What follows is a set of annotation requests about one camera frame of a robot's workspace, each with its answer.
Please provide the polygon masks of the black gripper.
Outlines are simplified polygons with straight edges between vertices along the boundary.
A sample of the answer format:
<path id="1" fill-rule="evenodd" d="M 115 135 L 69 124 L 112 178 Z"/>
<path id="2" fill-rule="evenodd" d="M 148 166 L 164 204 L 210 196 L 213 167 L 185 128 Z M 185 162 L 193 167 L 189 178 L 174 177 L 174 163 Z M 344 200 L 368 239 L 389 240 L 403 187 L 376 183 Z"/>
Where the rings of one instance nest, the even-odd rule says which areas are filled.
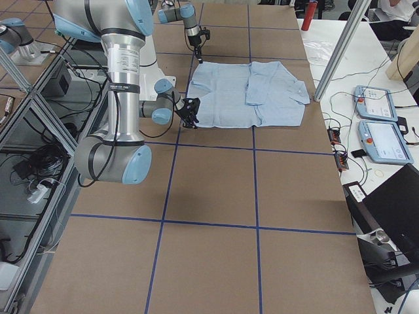
<path id="1" fill-rule="evenodd" d="M 184 98 L 181 100 L 183 106 L 180 109 L 175 110 L 175 113 L 180 117 L 183 122 L 183 127 L 188 129 L 197 129 L 196 125 L 199 123 L 197 118 L 200 99 L 199 98 Z"/>
<path id="2" fill-rule="evenodd" d="M 205 37 L 205 40 L 210 39 L 210 30 L 206 27 L 187 28 L 187 38 L 189 44 L 194 48 L 194 56 L 198 60 L 198 63 L 203 63 L 201 48 L 202 37 Z"/>

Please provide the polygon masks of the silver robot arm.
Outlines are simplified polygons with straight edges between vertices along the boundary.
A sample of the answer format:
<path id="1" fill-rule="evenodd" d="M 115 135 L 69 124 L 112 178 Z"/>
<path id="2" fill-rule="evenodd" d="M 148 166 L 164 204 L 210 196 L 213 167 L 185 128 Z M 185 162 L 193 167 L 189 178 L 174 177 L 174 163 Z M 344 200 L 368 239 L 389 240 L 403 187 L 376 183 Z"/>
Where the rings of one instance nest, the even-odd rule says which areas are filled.
<path id="1" fill-rule="evenodd" d="M 170 1 L 163 1 L 158 11 L 161 23 L 182 21 L 184 25 L 185 42 L 189 50 L 193 51 L 198 63 L 203 63 L 202 47 L 210 40 L 210 30 L 198 24 L 195 7 L 191 3 L 176 6 Z"/>
<path id="2" fill-rule="evenodd" d="M 180 117 L 195 128 L 200 101 L 184 98 L 156 64 L 154 20 L 148 1 L 58 1 L 56 29 L 69 37 L 100 43 L 107 58 L 108 121 L 75 151 L 79 174 L 98 181 L 138 184 L 152 160 L 139 121 L 171 125 Z"/>

